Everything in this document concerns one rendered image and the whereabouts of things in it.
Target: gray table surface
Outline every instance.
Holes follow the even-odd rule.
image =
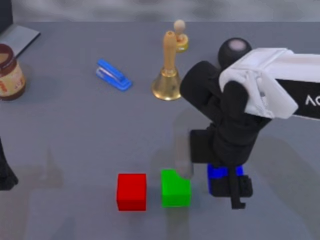
[[[275,120],[260,135],[245,171],[254,196],[246,210],[208,194],[197,166],[189,208],[161,206],[160,170],[173,167],[181,126],[209,122],[185,100],[153,97],[168,23],[28,23],[42,36],[19,58],[25,95],[0,103],[0,133],[20,178],[0,192],[1,240],[319,240],[320,122]],[[320,54],[318,23],[190,23],[181,76],[216,62],[223,41]],[[104,58],[134,82],[117,91],[95,76]],[[118,212],[118,173],[146,173],[147,212]]]

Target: golden bell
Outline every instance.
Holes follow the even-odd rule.
[[[152,83],[153,95],[164,101],[181,98],[181,79],[175,65],[177,53],[177,37],[173,31],[168,31],[163,39],[164,67]]]

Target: blue clip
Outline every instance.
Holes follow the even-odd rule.
[[[132,86],[132,82],[129,79],[105,60],[100,59],[98,66],[99,68],[96,70],[96,75],[108,84],[123,92]]]

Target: brown jar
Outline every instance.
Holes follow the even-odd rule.
[[[15,58],[14,51],[0,44],[0,100],[12,101],[26,90],[26,79]]]

